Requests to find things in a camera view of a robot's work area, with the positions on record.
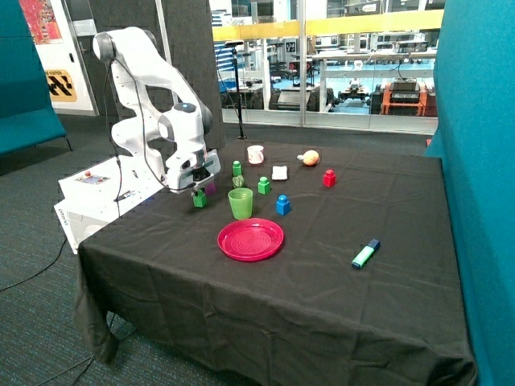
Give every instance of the door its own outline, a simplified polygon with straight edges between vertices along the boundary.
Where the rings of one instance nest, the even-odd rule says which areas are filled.
[[[19,0],[19,3],[47,74],[54,110],[98,115],[68,10],[60,0]]]

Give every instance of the blue block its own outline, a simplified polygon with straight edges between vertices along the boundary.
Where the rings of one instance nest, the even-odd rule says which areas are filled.
[[[285,216],[290,212],[290,210],[291,210],[290,201],[288,200],[288,198],[285,195],[279,196],[279,199],[275,203],[275,210],[281,216]]]

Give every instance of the teal partition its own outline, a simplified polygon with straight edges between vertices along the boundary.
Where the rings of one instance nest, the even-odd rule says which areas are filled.
[[[18,0],[0,12],[0,154],[66,135]]]
[[[515,384],[513,2],[450,0],[435,65],[441,157],[481,385]]]

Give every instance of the teal panel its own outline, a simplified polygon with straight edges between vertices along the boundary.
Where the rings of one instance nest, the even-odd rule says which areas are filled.
[[[0,41],[2,38],[31,37],[19,0],[1,0]]]
[[[51,107],[0,118],[0,154],[10,153],[65,135],[66,132]]]
[[[51,104],[32,38],[0,39],[0,117],[42,109]]]
[[[446,4],[435,83],[451,222],[481,385],[515,380],[513,3]]]

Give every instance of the green highlighter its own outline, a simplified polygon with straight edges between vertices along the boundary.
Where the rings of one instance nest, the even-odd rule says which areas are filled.
[[[354,260],[352,261],[352,267],[356,269],[362,269],[366,264],[367,260],[379,249],[381,243],[379,240],[372,239],[366,247],[364,247],[361,252],[358,253]]]

